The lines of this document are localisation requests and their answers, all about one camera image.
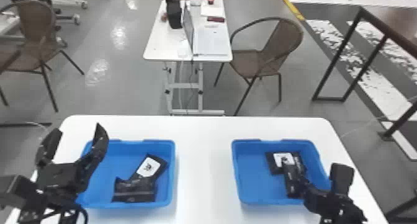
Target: yellow floor marking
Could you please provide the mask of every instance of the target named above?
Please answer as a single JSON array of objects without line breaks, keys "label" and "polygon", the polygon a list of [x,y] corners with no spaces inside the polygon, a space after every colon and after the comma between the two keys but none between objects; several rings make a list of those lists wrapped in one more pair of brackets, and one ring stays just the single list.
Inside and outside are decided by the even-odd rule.
[{"label": "yellow floor marking", "polygon": [[298,18],[299,20],[305,20],[301,12],[298,11],[298,9],[289,0],[284,0],[284,2],[288,6],[288,8],[291,10],[291,12],[296,16],[296,18]]}]

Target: chair leg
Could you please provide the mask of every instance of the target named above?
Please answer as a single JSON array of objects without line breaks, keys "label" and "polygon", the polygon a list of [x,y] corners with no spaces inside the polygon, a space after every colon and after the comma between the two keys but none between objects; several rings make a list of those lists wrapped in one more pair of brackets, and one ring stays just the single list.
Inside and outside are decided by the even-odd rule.
[{"label": "chair leg", "polygon": [[5,97],[5,95],[4,95],[3,90],[1,89],[1,87],[0,87],[0,96],[1,96],[1,100],[3,101],[3,104],[4,105],[9,105],[9,103],[6,100],[6,97]]},{"label": "chair leg", "polygon": [[218,79],[220,78],[220,74],[223,71],[224,65],[225,65],[224,63],[222,63],[222,65],[220,65],[220,69],[218,70],[217,77],[216,77],[216,81],[214,82],[214,87],[216,87],[216,85],[217,85]]},{"label": "chair leg", "polygon": [[278,101],[281,102],[281,100],[282,100],[282,78],[281,78],[280,73],[278,73],[278,93],[279,93]]},{"label": "chair leg", "polygon": [[242,106],[242,104],[243,104],[244,100],[246,99],[246,96],[248,96],[249,91],[251,90],[251,88],[252,88],[252,86],[253,86],[253,83],[255,83],[256,78],[257,78],[257,77],[252,78],[252,81],[251,81],[251,83],[249,84],[249,87],[246,89],[246,92],[243,94],[242,100],[240,100],[240,103],[239,103],[239,105],[238,105],[238,108],[235,110],[235,113],[233,114],[233,116],[237,116],[237,115],[238,115],[238,112],[239,112],[239,110],[240,110],[240,107]]},{"label": "chair leg", "polygon": [[55,98],[53,97],[53,93],[52,93],[52,89],[51,89],[51,84],[49,83],[48,76],[47,76],[47,72],[45,71],[44,65],[45,65],[44,62],[41,61],[41,63],[40,63],[40,69],[42,70],[42,76],[43,76],[43,79],[45,80],[45,84],[47,85],[47,89],[48,89],[48,93],[49,93],[49,98],[52,101],[53,109],[55,110],[55,112],[58,112],[58,105],[56,104]]},{"label": "chair leg", "polygon": [[52,71],[52,69],[51,69],[51,67],[49,67],[49,65],[47,65],[46,63],[44,63],[44,65],[45,65],[45,67],[47,67],[47,69],[48,69],[49,71]]},{"label": "chair leg", "polygon": [[84,72],[81,70],[81,68],[79,68],[79,66],[70,58],[69,55],[67,55],[63,50],[60,50],[60,52],[62,53],[62,55],[65,56],[65,58],[74,65],[74,67],[79,71],[79,73],[81,73],[81,75],[84,75]]}]

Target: black bag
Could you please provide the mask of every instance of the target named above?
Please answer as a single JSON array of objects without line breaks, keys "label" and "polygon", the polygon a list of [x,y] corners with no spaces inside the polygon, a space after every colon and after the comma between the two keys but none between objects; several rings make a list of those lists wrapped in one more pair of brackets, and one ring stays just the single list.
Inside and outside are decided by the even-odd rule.
[{"label": "black bag", "polygon": [[179,0],[165,0],[166,14],[168,15],[168,22],[172,29],[181,29],[181,14],[182,9]]}]

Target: robotic arm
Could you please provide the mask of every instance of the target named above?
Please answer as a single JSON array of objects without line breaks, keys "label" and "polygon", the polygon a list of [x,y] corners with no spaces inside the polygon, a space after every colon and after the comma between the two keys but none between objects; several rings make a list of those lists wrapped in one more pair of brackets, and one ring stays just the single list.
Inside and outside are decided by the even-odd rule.
[{"label": "robotic arm", "polygon": [[320,224],[363,224],[367,221],[364,212],[349,198],[349,187],[354,169],[338,163],[331,165],[331,190],[317,189],[303,174],[300,161],[289,164],[282,158],[287,195],[303,198],[304,206],[312,213],[321,215]]},{"label": "robotic arm", "polygon": [[[88,222],[87,211],[75,203],[84,192],[99,163],[104,159],[109,137],[97,124],[90,152],[74,163],[55,164],[55,155],[62,132],[54,129],[42,141],[35,157],[36,182],[23,176],[0,177],[0,207],[20,209],[18,223],[40,224],[43,219],[60,215],[58,224],[75,224],[79,213]],[[45,214],[47,208],[53,210]]]}]

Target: white paper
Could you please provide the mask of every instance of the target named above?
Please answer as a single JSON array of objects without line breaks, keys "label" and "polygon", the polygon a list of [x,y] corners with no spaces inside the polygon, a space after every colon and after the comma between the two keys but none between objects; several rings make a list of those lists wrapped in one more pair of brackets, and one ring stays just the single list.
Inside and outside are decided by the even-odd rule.
[{"label": "white paper", "polygon": [[288,165],[295,165],[294,157],[291,153],[274,153],[275,163],[278,168],[282,167],[282,158],[287,158]]},{"label": "white paper", "polygon": [[161,164],[152,158],[146,158],[140,167],[137,169],[136,173],[143,176],[143,177],[151,177],[153,176]]}]

